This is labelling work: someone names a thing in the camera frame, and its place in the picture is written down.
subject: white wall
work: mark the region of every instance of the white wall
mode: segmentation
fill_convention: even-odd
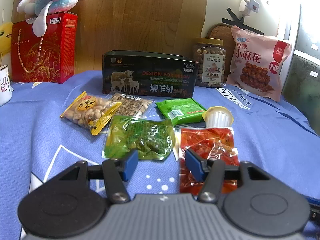
[[[212,25],[221,23],[222,18],[232,20],[226,9],[228,7],[238,16],[241,0],[208,0],[206,8],[206,17],[202,29],[202,37],[205,37]],[[260,3],[258,13],[251,12],[250,17],[245,17],[244,24],[258,29],[266,36],[277,36],[279,17],[285,13],[286,8],[290,7],[292,0],[256,0]]]
[[[0,0],[0,25],[2,24],[2,11],[4,9],[4,22],[11,21],[13,0]]]

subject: peanut bag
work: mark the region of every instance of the peanut bag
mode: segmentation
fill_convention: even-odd
[[[106,98],[88,95],[84,91],[60,115],[60,118],[67,118],[89,129],[92,135],[98,135],[120,106],[121,102],[112,102]]]
[[[236,42],[227,83],[258,96],[280,101],[280,70],[290,55],[291,44],[276,37],[231,28]]]

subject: gift bag rope handle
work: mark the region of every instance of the gift bag rope handle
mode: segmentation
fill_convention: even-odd
[[[20,60],[20,64],[23,67],[24,71],[27,73],[31,73],[35,70],[36,66],[39,63],[39,59],[40,59],[40,52],[41,52],[41,46],[42,46],[42,41],[43,41],[43,37],[44,34],[41,36],[41,40],[40,40],[40,44],[39,44],[39,50],[38,50],[38,57],[37,57],[37,62],[35,64],[35,66],[31,69],[31,70],[27,70],[22,62],[21,56],[20,56],[20,34],[21,34],[21,29],[19,30],[19,35],[18,35],[18,56],[19,56],[19,60]]]

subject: blue bedsheet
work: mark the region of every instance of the blue bedsheet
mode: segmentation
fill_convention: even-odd
[[[92,136],[89,130],[59,118],[83,91],[106,96],[101,92],[101,71],[78,74],[64,84],[16,83],[12,87],[12,99],[0,107],[1,240],[24,235],[17,217],[24,195],[76,161],[101,163],[106,136]],[[304,195],[320,198],[320,138],[294,106],[231,85],[222,89],[196,87],[193,98],[206,108],[225,106],[232,112],[240,160],[255,163]],[[160,120],[163,116],[154,107],[148,118]],[[176,193],[179,162],[173,154],[164,163],[139,162],[126,186],[131,198],[136,193]],[[92,181],[91,188],[103,193],[103,182]],[[304,234],[315,239],[318,231],[308,223]]]

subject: snack package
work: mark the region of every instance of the snack package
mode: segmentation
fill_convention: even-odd
[[[84,91],[60,115],[60,118],[67,118],[90,129],[92,135],[97,135],[120,106],[120,102],[111,102],[105,98],[91,96]]]
[[[200,122],[206,109],[192,98],[171,99],[156,103],[161,113],[172,125]]]
[[[122,103],[116,114],[134,117],[146,115],[154,102],[150,99],[127,95],[119,91],[111,92],[108,97],[111,102]]]
[[[120,159],[137,149],[140,160],[165,160],[175,145],[170,120],[160,122],[115,115],[108,128],[104,148],[106,158]]]
[[[204,159],[224,160],[227,165],[239,165],[238,151],[234,148],[231,128],[181,128],[180,193],[198,195],[203,182],[198,182],[185,165],[185,149],[191,148]],[[222,193],[237,188],[236,180],[225,180]]]
[[[231,28],[236,48],[227,83],[239,86],[258,96],[280,101],[280,70],[292,46],[276,37],[263,36]]]

